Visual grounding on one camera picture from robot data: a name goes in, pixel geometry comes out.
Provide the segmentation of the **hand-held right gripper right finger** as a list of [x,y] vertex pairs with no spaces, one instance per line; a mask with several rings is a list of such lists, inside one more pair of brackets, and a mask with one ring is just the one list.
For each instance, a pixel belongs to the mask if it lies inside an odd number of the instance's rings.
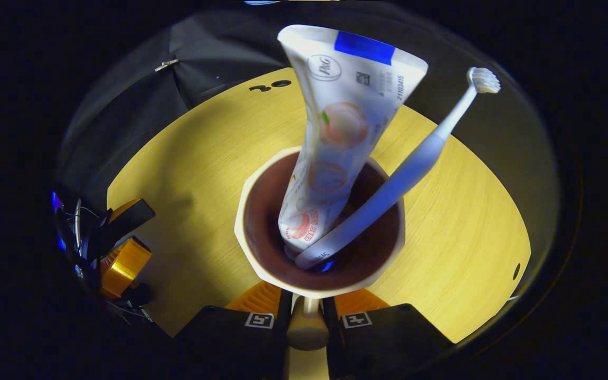
[[409,303],[390,306],[367,289],[323,299],[331,379],[413,379],[454,343]]

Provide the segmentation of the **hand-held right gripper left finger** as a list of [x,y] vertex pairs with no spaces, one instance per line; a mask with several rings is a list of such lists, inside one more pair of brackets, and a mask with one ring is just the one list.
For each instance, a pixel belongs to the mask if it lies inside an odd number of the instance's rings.
[[203,307],[175,337],[193,379],[287,379],[292,299],[260,281],[223,307]]

